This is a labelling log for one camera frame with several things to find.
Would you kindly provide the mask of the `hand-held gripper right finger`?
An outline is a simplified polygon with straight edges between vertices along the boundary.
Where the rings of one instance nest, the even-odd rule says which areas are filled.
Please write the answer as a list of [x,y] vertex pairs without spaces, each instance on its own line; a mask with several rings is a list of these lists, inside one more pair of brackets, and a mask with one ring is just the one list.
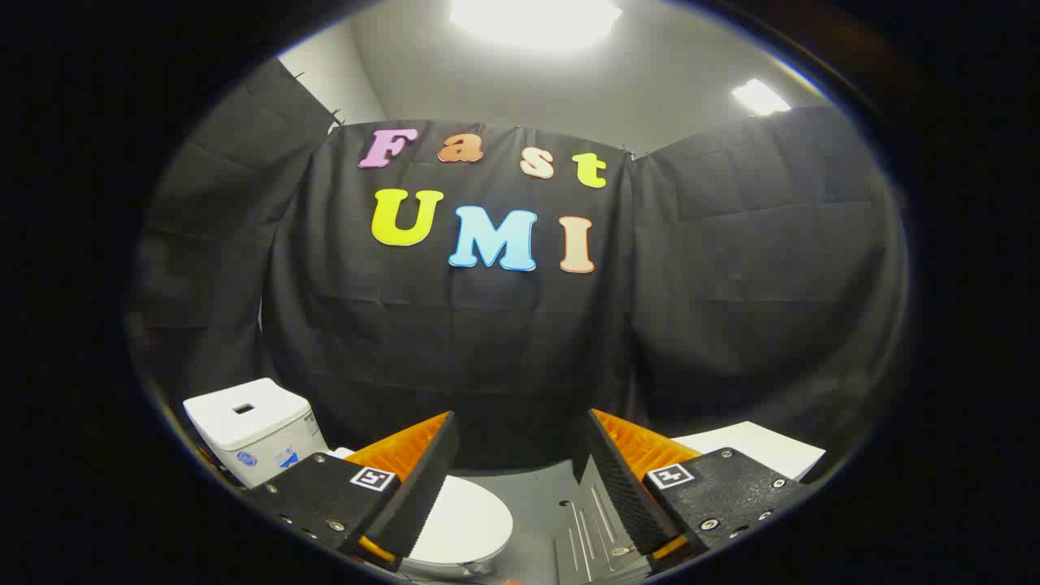
[[702,453],[598,409],[580,429],[605,551],[654,570],[738,540],[808,490],[737,448]]

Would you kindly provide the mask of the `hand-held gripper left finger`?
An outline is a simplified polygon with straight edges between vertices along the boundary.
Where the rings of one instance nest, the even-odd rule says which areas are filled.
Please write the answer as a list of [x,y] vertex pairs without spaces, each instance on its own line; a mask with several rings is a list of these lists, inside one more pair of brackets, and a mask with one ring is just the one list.
[[308,456],[244,499],[305,540],[397,573],[426,526],[459,444],[457,415],[446,411],[346,457]]

